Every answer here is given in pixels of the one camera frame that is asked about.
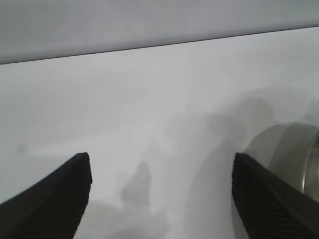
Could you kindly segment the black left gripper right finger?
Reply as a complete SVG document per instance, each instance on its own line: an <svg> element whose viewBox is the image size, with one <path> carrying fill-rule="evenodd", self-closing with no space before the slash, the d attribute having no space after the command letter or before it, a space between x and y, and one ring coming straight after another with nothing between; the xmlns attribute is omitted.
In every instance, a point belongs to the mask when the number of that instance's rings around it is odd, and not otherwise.
<svg viewBox="0 0 319 239"><path fill-rule="evenodd" d="M245 153L236 153L232 197L251 239L317 239L319 204Z"/></svg>

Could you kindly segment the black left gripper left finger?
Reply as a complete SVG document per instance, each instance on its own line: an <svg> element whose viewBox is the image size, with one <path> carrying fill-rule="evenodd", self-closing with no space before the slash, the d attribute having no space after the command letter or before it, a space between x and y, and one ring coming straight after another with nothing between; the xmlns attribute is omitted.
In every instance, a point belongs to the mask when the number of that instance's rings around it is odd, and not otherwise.
<svg viewBox="0 0 319 239"><path fill-rule="evenodd" d="M2 239L72 239L89 201L90 157L77 153L0 205Z"/></svg>

